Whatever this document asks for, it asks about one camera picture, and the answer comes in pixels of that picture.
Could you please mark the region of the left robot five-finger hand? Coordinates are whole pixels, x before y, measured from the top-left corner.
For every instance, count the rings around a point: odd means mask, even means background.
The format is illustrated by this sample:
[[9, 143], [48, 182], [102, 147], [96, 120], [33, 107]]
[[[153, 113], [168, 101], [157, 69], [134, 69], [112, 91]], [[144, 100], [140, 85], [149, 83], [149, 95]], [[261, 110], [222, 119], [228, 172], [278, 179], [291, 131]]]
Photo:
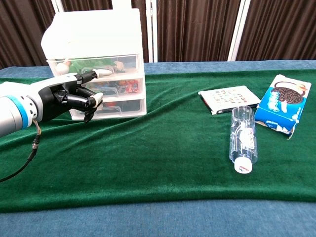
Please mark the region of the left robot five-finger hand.
[[111, 74], [108, 69], [93, 69], [81, 74], [69, 73], [30, 84], [28, 97], [36, 104], [38, 121], [50, 121], [75, 109], [84, 112], [83, 121], [89, 122], [103, 103], [103, 93], [93, 92], [83, 85]]

